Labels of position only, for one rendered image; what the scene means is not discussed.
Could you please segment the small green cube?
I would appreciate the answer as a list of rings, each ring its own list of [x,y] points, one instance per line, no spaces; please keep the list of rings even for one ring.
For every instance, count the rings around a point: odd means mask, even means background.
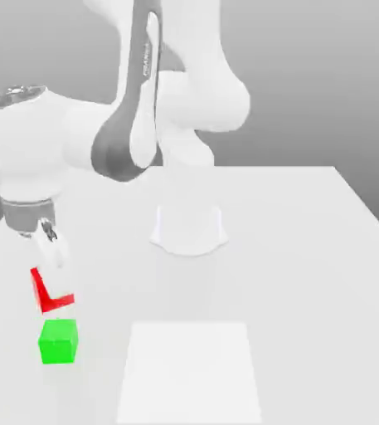
[[[45,320],[38,340],[43,364],[72,364],[78,344],[75,319]]]

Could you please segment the small red cube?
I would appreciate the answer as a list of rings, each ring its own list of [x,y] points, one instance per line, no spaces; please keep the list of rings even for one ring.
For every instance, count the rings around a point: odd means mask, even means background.
[[[60,308],[75,303],[75,295],[73,293],[66,294],[57,298],[51,298],[38,268],[31,268],[30,273],[32,276],[32,284],[35,292],[36,301],[41,309],[42,314],[53,310],[59,310]]]

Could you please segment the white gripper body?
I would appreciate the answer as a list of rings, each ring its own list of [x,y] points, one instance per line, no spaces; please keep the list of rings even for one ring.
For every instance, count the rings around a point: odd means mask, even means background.
[[[39,229],[36,244],[41,251],[39,270],[49,296],[53,299],[73,292],[70,256],[65,237],[54,230],[56,237],[48,237]]]

